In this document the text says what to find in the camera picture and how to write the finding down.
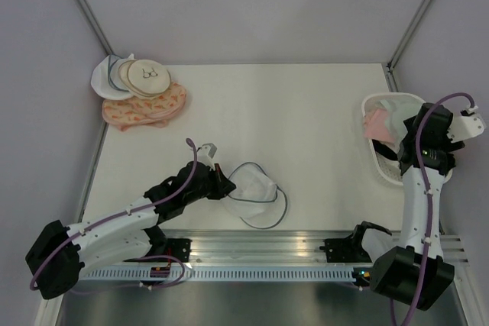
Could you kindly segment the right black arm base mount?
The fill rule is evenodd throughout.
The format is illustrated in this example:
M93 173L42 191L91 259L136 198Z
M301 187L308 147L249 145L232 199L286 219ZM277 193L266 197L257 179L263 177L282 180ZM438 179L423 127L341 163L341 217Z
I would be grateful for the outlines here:
M385 227L363 221L344 238L326 238L319 249L327 263L374 263L392 248L392 232Z

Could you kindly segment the pale green bra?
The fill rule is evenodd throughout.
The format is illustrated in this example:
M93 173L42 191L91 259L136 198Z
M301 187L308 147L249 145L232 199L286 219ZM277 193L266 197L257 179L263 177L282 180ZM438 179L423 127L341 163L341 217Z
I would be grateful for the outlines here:
M377 107L387 111L384 124L395 142L400 142L407 134L404 121L416 116L423 103L411 95L394 95L376 102Z

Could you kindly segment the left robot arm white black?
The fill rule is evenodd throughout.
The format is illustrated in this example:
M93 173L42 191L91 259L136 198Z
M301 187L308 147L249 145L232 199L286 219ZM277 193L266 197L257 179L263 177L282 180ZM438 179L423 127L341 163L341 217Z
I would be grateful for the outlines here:
M43 299L54 299L100 267L126 260L160 261L167 252L160 224L200 199L221 200L235 188L218 164L190 162L123 211L70 225L52 221L25 257L32 274L30 289Z

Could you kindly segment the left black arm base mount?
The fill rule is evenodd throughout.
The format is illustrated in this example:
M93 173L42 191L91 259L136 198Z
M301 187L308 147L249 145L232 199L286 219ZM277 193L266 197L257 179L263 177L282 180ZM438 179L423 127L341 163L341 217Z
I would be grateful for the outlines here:
M146 257L165 255L188 263L190 252L191 240L189 238L167 238L163 244L151 248Z

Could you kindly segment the white mesh laundry bag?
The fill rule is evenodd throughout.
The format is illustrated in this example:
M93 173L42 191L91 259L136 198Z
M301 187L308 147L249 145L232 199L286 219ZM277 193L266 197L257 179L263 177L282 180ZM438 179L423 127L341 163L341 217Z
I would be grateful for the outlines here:
M258 163L242 163L229 179L236 189L228 194L225 208L247 227L266 231L283 222L290 207L287 194Z

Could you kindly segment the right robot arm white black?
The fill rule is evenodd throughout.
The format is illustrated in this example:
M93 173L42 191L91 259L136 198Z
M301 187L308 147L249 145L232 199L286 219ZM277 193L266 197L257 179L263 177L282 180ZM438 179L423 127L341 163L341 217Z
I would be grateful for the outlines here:
M453 114L425 103L404 121L407 129L397 154L403 182L400 238L369 229L348 243L358 261L371 258L370 287L381 295L428 310L452 284L453 265L445 262L439 233L439 201L447 175L455 167L454 151L464 143L448 137Z

